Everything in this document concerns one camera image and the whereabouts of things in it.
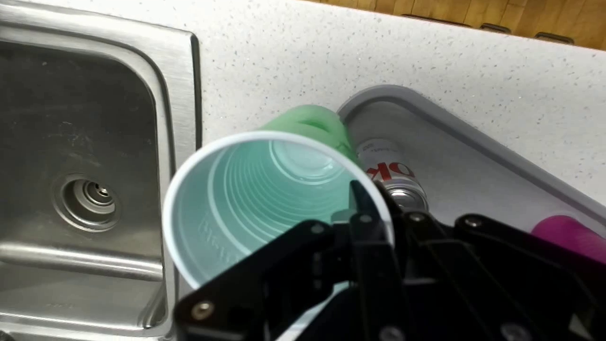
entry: green cup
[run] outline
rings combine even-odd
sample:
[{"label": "green cup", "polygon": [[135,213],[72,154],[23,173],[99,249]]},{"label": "green cup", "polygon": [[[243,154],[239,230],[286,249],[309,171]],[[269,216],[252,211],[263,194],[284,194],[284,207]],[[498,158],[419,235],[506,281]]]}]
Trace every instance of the green cup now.
[{"label": "green cup", "polygon": [[392,241],[388,209],[358,167],[339,116],[298,107],[260,131],[195,152],[169,186],[163,237],[178,271],[199,288],[303,220],[332,224],[351,205],[352,180],[375,201]]}]

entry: white countertop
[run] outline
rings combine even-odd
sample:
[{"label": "white countertop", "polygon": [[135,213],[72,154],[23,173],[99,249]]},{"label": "white countertop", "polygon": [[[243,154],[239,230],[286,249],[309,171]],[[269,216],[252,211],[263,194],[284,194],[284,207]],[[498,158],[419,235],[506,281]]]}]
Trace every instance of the white countertop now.
[{"label": "white countertop", "polygon": [[398,84],[606,205],[604,52],[309,2],[38,2],[195,33],[205,143]]}]

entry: sink rim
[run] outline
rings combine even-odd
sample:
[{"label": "sink rim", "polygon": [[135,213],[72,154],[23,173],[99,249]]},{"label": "sink rim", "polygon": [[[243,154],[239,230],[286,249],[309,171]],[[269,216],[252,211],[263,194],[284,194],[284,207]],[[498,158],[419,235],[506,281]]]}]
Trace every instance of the sink rim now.
[{"label": "sink rim", "polygon": [[[184,163],[201,143],[197,38],[184,31],[49,6],[8,4],[0,0],[0,14],[0,42],[114,59],[129,67],[150,88],[156,103],[159,199],[163,201],[176,165]],[[150,330],[57,328],[51,324],[21,324],[19,321],[2,321],[0,330],[78,340],[165,338],[173,330],[171,313],[178,290],[176,271],[165,245],[163,268],[167,319]]]}]

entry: cup rim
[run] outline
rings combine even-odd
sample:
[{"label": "cup rim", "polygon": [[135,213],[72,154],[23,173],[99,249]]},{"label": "cup rim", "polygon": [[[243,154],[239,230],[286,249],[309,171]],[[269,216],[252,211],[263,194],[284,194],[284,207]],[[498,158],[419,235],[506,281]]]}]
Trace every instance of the cup rim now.
[{"label": "cup rim", "polygon": [[387,241],[390,245],[394,245],[394,226],[392,226],[392,216],[388,213],[388,207],[383,199],[383,196],[379,194],[377,186],[368,179],[368,175],[349,158],[345,158],[343,154],[335,152],[334,148],[301,137],[301,135],[294,135],[294,133],[281,133],[281,131],[248,131],[248,133],[241,133],[241,135],[231,135],[231,137],[224,137],[218,141],[212,141],[209,144],[205,144],[201,150],[193,152],[174,173],[169,190],[165,194],[163,199],[163,216],[161,216],[161,224],[163,224],[163,241],[167,245],[169,256],[173,258],[173,264],[176,266],[178,273],[186,279],[186,283],[192,288],[199,288],[201,281],[197,281],[192,271],[186,266],[186,260],[182,258],[182,254],[176,249],[176,241],[174,241],[174,232],[176,226],[173,226],[173,213],[174,213],[174,203],[176,197],[180,194],[182,182],[192,175],[192,171],[209,156],[243,144],[243,143],[269,143],[269,141],[277,141],[277,143],[296,143],[307,148],[315,148],[330,158],[334,158],[341,167],[345,167],[362,186],[364,190],[370,194],[370,197],[373,199],[379,216],[385,224],[387,230]]}]

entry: stainless steel sink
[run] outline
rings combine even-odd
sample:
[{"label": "stainless steel sink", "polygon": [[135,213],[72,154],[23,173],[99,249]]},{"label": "stainless steel sink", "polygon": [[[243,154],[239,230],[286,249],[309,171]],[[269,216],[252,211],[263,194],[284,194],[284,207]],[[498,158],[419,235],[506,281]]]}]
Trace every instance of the stainless steel sink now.
[{"label": "stainless steel sink", "polygon": [[199,135],[197,40],[0,2],[0,330],[165,340],[159,209]]}]

